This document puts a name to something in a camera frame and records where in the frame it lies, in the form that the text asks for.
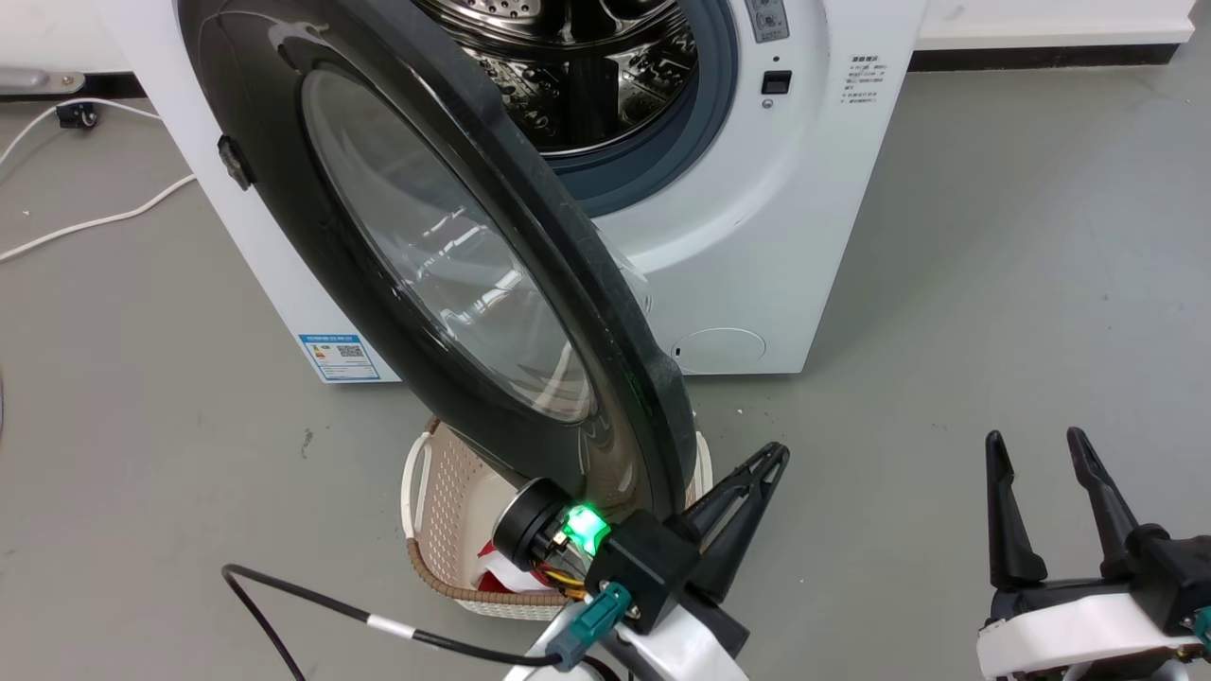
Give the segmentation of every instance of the stainless steel drum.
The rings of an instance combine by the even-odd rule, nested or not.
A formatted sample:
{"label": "stainless steel drum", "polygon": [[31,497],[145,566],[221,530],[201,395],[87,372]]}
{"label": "stainless steel drum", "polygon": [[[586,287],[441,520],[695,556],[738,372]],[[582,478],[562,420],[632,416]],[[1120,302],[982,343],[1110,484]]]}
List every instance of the stainless steel drum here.
{"label": "stainless steel drum", "polygon": [[698,52],[676,0],[414,0],[500,87],[545,156],[641,131],[684,88]]}

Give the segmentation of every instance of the concrete floor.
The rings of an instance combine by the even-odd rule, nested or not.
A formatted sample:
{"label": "concrete floor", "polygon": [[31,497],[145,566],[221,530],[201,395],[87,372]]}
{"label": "concrete floor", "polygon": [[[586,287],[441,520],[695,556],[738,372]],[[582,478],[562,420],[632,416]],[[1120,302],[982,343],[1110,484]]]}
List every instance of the concrete floor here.
{"label": "concrete floor", "polygon": [[[0,108],[0,144],[40,109]],[[804,373],[690,382],[717,470],[794,457],[728,600],[754,680],[978,677],[992,428],[1054,577],[1098,562],[1069,424],[1141,520],[1211,531],[1209,120],[1211,34],[1166,68],[908,79]],[[34,137],[0,251],[188,172],[124,114]],[[286,679],[228,561],[482,645],[538,630],[412,574],[425,408],[320,384],[196,187],[0,265],[0,677]],[[253,593],[308,679],[501,674]]]}

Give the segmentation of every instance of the wire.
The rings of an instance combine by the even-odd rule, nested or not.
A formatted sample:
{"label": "wire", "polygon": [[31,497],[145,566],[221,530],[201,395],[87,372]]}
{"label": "wire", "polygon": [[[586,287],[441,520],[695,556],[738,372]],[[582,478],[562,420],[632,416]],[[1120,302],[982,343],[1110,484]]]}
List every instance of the wire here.
{"label": "wire", "polygon": [[80,231],[82,229],[88,229],[90,227],[99,227],[99,225],[103,225],[103,224],[109,224],[111,222],[119,222],[119,221],[124,221],[124,219],[127,219],[127,218],[133,218],[136,216],[140,216],[140,214],[148,212],[149,210],[151,210],[153,207],[155,207],[155,205],[159,204],[160,201],[163,201],[165,199],[167,199],[170,194],[172,194],[173,191],[176,191],[176,190],[180,189],[182,187],[189,184],[194,179],[196,179],[196,176],[190,174],[190,176],[185,176],[185,177],[178,179],[177,182],[173,182],[163,191],[156,194],[155,198],[153,198],[150,201],[148,201],[147,204],[143,204],[142,206],[139,206],[138,208],[134,208],[133,211],[126,211],[125,213],[117,213],[116,216],[109,216],[109,217],[104,217],[104,218],[91,219],[88,222],[81,222],[80,224],[73,224],[71,227],[64,227],[63,229],[59,229],[57,231],[52,231],[52,233],[47,234],[46,236],[41,236],[39,239],[35,239],[35,240],[30,241],[29,244],[25,244],[24,246],[17,246],[16,248],[13,248],[11,251],[5,251],[4,253],[0,253],[0,263],[2,263],[5,261],[11,261],[12,258],[16,258],[17,256],[19,256],[22,253],[25,253],[28,251],[33,251],[34,248],[41,246],[42,244],[46,244],[48,241],[54,241],[56,239],[67,236],[68,234],[75,234],[76,231]]}
{"label": "wire", "polygon": [[618,677],[618,674],[613,669],[610,669],[604,662],[592,656],[585,656],[585,664],[591,666],[592,670],[596,671],[597,675],[602,677],[602,681],[622,681],[621,679]]}
{"label": "wire", "polygon": [[480,646],[472,646],[471,643],[464,643],[463,641],[455,641],[454,639],[447,639],[446,636],[440,636],[437,634],[423,631],[420,629],[415,629],[413,626],[396,622],[394,619],[388,619],[385,617],[372,614],[361,608],[356,608],[349,603],[338,601],[337,599],[325,596],[323,594],[318,594],[310,589],[305,589],[303,586],[299,586],[298,584],[292,584],[289,582],[286,582],[285,579],[279,579],[276,577],[270,577],[265,573],[257,572],[256,570],[249,570],[241,565],[225,565],[223,566],[222,572],[223,572],[223,579],[228,583],[228,586],[231,586],[231,590],[235,591],[236,597],[240,599],[240,602],[243,603],[243,607],[248,608],[248,612],[252,613],[253,619],[256,619],[257,624],[260,625],[260,629],[265,633],[265,636],[268,636],[269,641],[274,643],[275,648],[277,648],[277,654],[282,657],[282,662],[286,663],[286,666],[291,670],[291,674],[294,675],[295,681],[306,681],[306,679],[304,679],[303,673],[299,670],[298,664],[294,663],[294,658],[291,657],[289,651],[286,649],[286,643],[282,642],[282,639],[277,635],[277,631],[274,631],[274,626],[269,624],[268,619],[265,619],[265,616],[260,612],[260,608],[257,607],[257,603],[252,601],[247,591],[243,590],[243,586],[241,586],[235,580],[236,576],[243,577],[245,579],[256,582],[258,584],[264,584],[265,586],[277,589],[279,591],[285,591],[292,596],[297,596],[305,601],[310,601],[317,606],[323,606],[333,612],[338,612],[345,617],[356,619],[362,624],[366,624],[373,629],[386,631],[388,634],[392,634],[401,639],[419,641],[421,643],[429,643],[430,646],[444,648],[447,651],[461,653],[474,658],[486,659],[488,662],[499,662],[501,664],[512,664],[517,666],[550,666],[563,659],[557,654],[549,654],[540,657],[518,656],[500,651],[493,651],[489,648],[481,648]]}
{"label": "wire", "polygon": [[[153,114],[153,113],[144,111],[142,109],[136,109],[134,107],[127,107],[126,104],[119,104],[117,102],[110,102],[109,99],[97,99],[97,98],[93,98],[93,97],[80,97],[78,99],[68,99],[67,102],[61,102],[58,104],[58,107],[63,107],[63,105],[67,105],[67,104],[80,104],[80,103],[85,103],[85,102],[91,102],[91,103],[94,103],[94,104],[105,104],[105,105],[109,105],[109,107],[114,107],[115,109],[122,109],[124,111],[131,111],[131,113],[138,114],[140,116],[147,116],[149,119],[161,120],[160,116],[157,116],[157,115]],[[12,150],[17,148],[17,144],[22,141],[22,138],[24,138],[25,135],[28,135],[30,130],[34,130],[34,126],[36,126],[39,122],[41,122],[42,120],[45,120],[45,119],[50,118],[52,114],[54,114],[54,111],[56,111],[56,109],[58,107],[52,107],[52,108],[42,111],[38,116],[35,116],[34,120],[29,121],[29,124],[27,124],[25,127],[21,132],[17,133],[17,137],[15,137],[13,141],[8,143],[8,147],[4,150],[4,154],[0,154],[0,166],[4,166],[5,160],[8,158],[10,154],[12,154]],[[167,189],[165,189],[160,194],[156,194],[156,196],[154,199],[151,199],[147,204],[143,204],[138,208],[134,208],[133,211],[127,211],[125,213],[119,213],[116,216],[109,216],[109,217],[104,217],[104,218],[97,218],[97,219],[92,219],[92,221],[88,221],[88,222],[82,222],[80,224],[74,224],[71,227],[65,227],[65,228],[59,229],[57,231],[52,231],[51,234],[47,234],[46,236],[42,236],[40,239],[35,239],[34,241],[30,241],[29,244],[25,244],[24,246],[18,246],[18,247],[16,247],[16,248],[13,248],[11,251],[6,251],[4,253],[0,253],[0,263],[2,263],[5,261],[10,261],[12,258],[16,258],[17,256],[19,256],[22,253],[25,253],[28,251],[31,251],[31,250],[41,246],[42,244],[46,244],[47,241],[53,241],[53,240],[59,239],[62,236],[67,236],[69,234],[75,234],[76,231],[80,231],[82,229],[88,229],[90,227],[99,227],[102,224],[109,224],[111,222],[119,222],[119,221],[124,221],[124,219],[132,218],[132,217],[136,217],[136,216],[140,216],[140,214],[145,213],[147,211],[149,211],[150,208],[153,208],[160,201],[163,201],[170,194],[172,194],[173,191],[180,189],[185,184],[189,184],[194,179],[195,179],[195,176],[193,176],[193,174],[178,179],[177,182],[172,183]]]}
{"label": "wire", "polygon": [[8,158],[8,154],[11,154],[12,150],[17,148],[17,143],[19,143],[23,137],[29,135],[29,131],[34,130],[34,126],[42,122],[42,120],[50,118],[51,115],[53,115],[59,107],[67,107],[70,104],[105,104],[107,107],[113,107],[115,109],[121,109],[124,111],[130,111],[132,114],[138,114],[140,116],[147,116],[149,119],[162,120],[160,116],[153,114],[151,111],[144,111],[143,109],[136,109],[134,107],[119,104],[117,102],[110,102],[109,99],[97,99],[96,97],[79,97],[76,99],[68,99],[67,102],[59,102],[58,104],[51,107],[50,109],[46,109],[41,114],[38,114],[38,116],[35,116],[34,120],[29,121],[29,124],[25,125],[25,127],[17,133],[17,137],[12,138],[12,142],[8,143],[8,148],[4,150],[4,154],[0,154],[0,166],[4,165],[5,160]]}
{"label": "wire", "polygon": [[561,584],[567,584],[569,586],[584,586],[585,585],[584,582],[581,582],[579,579],[573,579],[573,578],[570,578],[570,577],[568,577],[568,576],[566,576],[566,574],[563,574],[561,572],[556,572],[553,570],[544,570],[543,574],[546,574],[549,578],[555,579],[556,582],[559,582]]}

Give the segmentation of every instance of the instruction label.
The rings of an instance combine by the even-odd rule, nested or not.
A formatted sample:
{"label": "instruction label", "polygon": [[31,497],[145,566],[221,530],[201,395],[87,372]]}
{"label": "instruction label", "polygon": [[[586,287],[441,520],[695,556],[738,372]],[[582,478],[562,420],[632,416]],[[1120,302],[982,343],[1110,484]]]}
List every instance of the instruction label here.
{"label": "instruction label", "polygon": [[873,104],[879,101],[888,65],[878,55],[854,55],[849,58],[845,85],[840,91],[842,104]]}
{"label": "instruction label", "polygon": [[748,17],[753,22],[753,36],[757,42],[791,38],[782,0],[748,0]]}
{"label": "instruction label", "polygon": [[299,336],[325,380],[379,380],[362,339],[346,336]]}

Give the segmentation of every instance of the teal connector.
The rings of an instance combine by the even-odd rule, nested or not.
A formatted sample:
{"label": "teal connector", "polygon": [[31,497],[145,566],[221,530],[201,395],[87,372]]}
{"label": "teal connector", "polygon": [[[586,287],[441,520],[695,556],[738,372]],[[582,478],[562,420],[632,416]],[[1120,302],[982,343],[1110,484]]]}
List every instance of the teal connector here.
{"label": "teal connector", "polygon": [[615,624],[622,622],[630,607],[631,594],[619,584],[607,584],[593,597],[593,602],[546,645],[546,654],[557,654],[561,658],[555,668],[559,671],[572,671],[585,659],[593,643],[609,634]]}
{"label": "teal connector", "polygon": [[1205,607],[1194,613],[1194,635],[1203,641],[1203,645],[1211,651],[1211,607]]}

